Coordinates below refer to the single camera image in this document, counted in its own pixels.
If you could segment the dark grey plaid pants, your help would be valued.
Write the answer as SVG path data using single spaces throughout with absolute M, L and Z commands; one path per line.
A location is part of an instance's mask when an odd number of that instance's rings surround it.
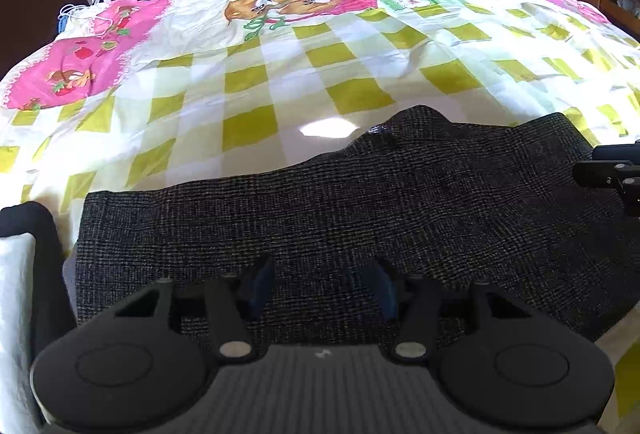
M 459 289 L 491 281 L 597 339 L 639 300 L 639 224 L 573 180 L 591 148 L 563 115 L 515 128 L 404 110 L 335 153 L 158 191 L 97 191 L 82 210 L 76 305 L 88 321 L 152 281 L 236 274 L 262 254 L 276 285 L 250 331 L 268 343 L 390 335 L 376 259 Z

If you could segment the checkered cartoon bed sheet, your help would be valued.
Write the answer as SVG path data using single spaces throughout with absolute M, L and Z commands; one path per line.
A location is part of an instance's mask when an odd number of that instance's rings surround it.
M 82 210 L 335 153 L 416 106 L 639 136 L 639 44 L 579 0 L 149 0 L 77 10 L 1 82 L 1 202 L 55 219 L 76 304 Z

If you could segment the dark wooden headboard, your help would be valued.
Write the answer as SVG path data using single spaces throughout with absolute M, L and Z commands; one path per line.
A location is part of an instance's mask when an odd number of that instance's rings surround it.
M 58 34 L 58 13 L 87 0 L 0 0 L 0 75 Z

